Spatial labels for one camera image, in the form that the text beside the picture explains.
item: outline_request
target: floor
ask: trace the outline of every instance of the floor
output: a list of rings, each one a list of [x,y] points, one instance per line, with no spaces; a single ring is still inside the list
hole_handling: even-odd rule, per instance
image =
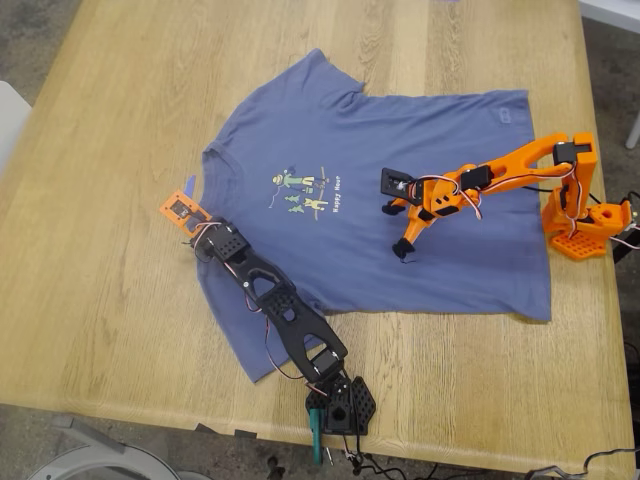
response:
[[[35,102],[79,0],[0,0],[0,80],[9,82],[30,104]],[[640,109],[640,35],[585,20],[596,121],[607,198],[618,201],[629,190],[640,191],[640,146],[626,150],[624,140]],[[626,340],[640,346],[640,297],[637,279],[640,254],[616,266]],[[52,429],[53,414],[0,405],[0,480],[27,478],[39,465],[74,445]],[[285,478],[352,478],[339,451],[335,466],[314,466],[307,447],[216,434],[147,427],[102,419],[85,419],[113,438],[147,446],[167,456],[178,470],[192,470],[213,480],[265,479],[267,459],[276,455]],[[402,468],[407,478],[426,476],[432,464],[377,458]],[[443,467],[436,477],[460,474]],[[371,473],[362,478],[380,478]],[[482,478],[519,479],[521,475],[490,472]]]

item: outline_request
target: table surface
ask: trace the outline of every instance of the table surface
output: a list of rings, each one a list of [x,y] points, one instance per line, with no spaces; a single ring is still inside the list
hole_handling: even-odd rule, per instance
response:
[[[370,94],[526,88],[537,136],[595,131],[573,0],[85,0],[0,179],[0,402],[310,443],[307,389],[249,381],[157,209],[233,108],[313,47]],[[579,471],[633,444],[611,259],[549,257],[548,324],[330,318],[377,401],[365,451]]]

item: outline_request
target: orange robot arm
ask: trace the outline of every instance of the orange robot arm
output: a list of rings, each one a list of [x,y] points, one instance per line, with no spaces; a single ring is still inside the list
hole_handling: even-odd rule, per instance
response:
[[[553,154],[553,166],[532,167],[549,154]],[[382,193],[396,197],[383,207],[383,212],[396,215],[409,205],[409,225],[393,251],[404,258],[415,250],[413,242],[424,228],[462,207],[472,207],[481,219],[481,195],[559,178],[562,186],[553,190],[542,214],[544,231],[556,233],[551,245],[574,259],[602,255],[606,240],[631,224],[631,207],[628,201],[587,206],[596,162],[591,133],[577,134],[572,142],[564,133],[555,133],[503,157],[480,165],[466,164],[444,175],[414,179],[383,169]]]

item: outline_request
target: orange base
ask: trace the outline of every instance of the orange base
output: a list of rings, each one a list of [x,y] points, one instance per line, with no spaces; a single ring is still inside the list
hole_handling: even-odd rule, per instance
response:
[[[574,260],[599,257],[607,251],[605,239],[598,239],[593,235],[586,235],[582,232],[576,232],[571,238],[569,238],[568,234],[561,233],[551,237],[549,244]]]

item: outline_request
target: blue t-shirt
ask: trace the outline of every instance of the blue t-shirt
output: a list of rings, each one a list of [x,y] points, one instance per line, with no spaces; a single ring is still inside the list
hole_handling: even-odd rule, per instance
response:
[[[406,213],[381,212],[383,167],[414,177],[505,155],[533,139],[523,90],[373,97],[320,50],[258,88],[203,153],[201,205],[233,222],[320,311],[517,312],[550,319],[538,195],[485,196],[391,250]],[[272,370],[265,322],[217,262],[198,277],[218,324],[255,381]],[[275,329],[269,349],[287,356]],[[360,348],[358,344],[347,348]]]

